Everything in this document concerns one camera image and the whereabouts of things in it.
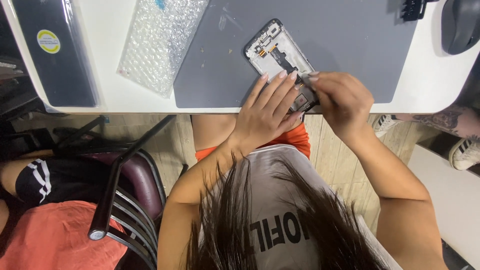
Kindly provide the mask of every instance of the grey t-shirt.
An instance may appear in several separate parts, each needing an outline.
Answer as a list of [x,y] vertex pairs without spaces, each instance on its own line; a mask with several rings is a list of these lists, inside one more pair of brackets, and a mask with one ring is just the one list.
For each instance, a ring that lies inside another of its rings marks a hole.
[[[291,162],[313,188],[331,190],[307,157],[293,146],[264,147],[247,156],[251,162],[252,186],[250,229],[257,265],[261,270],[312,269],[318,265],[313,240],[302,227],[295,208],[285,203],[295,202],[298,198],[296,188],[292,183],[272,177],[273,173],[281,170],[276,168],[280,164],[272,165],[272,161],[279,157]],[[366,238],[377,250],[378,256],[383,258],[389,268],[400,270],[400,266],[370,232],[363,218],[358,218]]]

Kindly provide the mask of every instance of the black computer mouse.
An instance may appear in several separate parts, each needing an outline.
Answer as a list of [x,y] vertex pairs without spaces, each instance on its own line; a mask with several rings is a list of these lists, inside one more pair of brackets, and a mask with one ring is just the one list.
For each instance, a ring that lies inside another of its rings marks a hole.
[[442,11],[442,47],[459,54],[480,39],[480,0],[447,0]]

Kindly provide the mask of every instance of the smartphone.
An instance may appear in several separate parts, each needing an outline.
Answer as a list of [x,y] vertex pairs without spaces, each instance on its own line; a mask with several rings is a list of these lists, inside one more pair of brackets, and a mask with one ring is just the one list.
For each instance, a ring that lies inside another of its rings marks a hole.
[[260,75],[268,72],[273,75],[286,70],[288,74],[298,72],[295,84],[300,84],[299,95],[290,111],[309,111],[319,105],[318,97],[304,78],[314,69],[300,48],[293,41],[278,19],[272,19],[252,38],[244,48],[245,57]]

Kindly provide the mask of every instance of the wooden floor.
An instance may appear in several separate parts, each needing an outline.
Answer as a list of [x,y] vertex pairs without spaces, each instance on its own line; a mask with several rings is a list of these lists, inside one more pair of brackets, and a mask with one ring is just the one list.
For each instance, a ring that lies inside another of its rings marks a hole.
[[[32,120],[16,120],[13,125],[17,132],[42,127],[51,131],[54,127],[81,127],[97,116],[70,115],[56,118],[34,114]],[[109,115],[104,126],[104,136],[132,141],[142,136],[163,117],[164,115],[158,114]],[[369,122],[372,123],[374,118],[375,115],[371,115]],[[312,164],[347,202],[355,200],[356,211],[364,217],[375,234],[380,212],[379,200],[357,158],[335,136],[323,116],[307,115],[305,125],[312,145]],[[436,131],[421,124],[401,123],[381,140],[407,164],[415,144],[436,134]],[[196,163],[190,116],[178,115],[175,121],[150,140],[144,149],[155,159],[168,194],[178,179],[182,164],[193,166]]]

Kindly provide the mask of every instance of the orange shirt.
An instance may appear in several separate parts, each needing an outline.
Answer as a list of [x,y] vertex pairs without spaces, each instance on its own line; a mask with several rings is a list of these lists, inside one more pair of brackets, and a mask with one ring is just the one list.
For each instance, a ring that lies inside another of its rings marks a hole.
[[[127,247],[87,236],[96,205],[83,201],[49,203],[28,210],[18,221],[0,269],[109,270]],[[113,220],[110,226],[124,230]]]

